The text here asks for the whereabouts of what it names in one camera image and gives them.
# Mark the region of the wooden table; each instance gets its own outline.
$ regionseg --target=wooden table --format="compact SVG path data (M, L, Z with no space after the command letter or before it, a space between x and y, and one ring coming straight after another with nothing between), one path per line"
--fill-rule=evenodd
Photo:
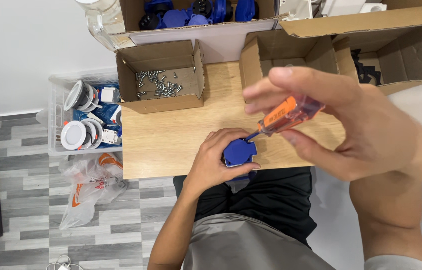
M224 127L256 129L262 114L244 113L238 62L204 65L204 107L138 114L123 107L124 178L187 175L200 144L209 132ZM297 129L334 149L344 140L341 123L331 115L318 114ZM311 165L300 159L280 135L256 137L262 169Z

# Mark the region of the blue electrical socket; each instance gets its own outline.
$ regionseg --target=blue electrical socket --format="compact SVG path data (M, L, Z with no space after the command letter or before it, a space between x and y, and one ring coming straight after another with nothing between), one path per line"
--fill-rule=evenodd
M256 144L254 142L247 142L244 139L232 141L226 146L222 153L223 162L227 167L251 163L253 162L253 156L256 155Z

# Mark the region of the white plastic crate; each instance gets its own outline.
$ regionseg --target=white plastic crate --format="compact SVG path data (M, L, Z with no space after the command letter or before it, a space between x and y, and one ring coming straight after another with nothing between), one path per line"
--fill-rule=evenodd
M63 104L70 94L73 85L82 80L92 86L118 83L116 68L91 70L84 72L55 74L49 77L49 113L48 113L48 155L76 155L122 151L123 147L107 147L98 149L68 150L61 145L60 135L64 121L72 120L72 110L63 111Z

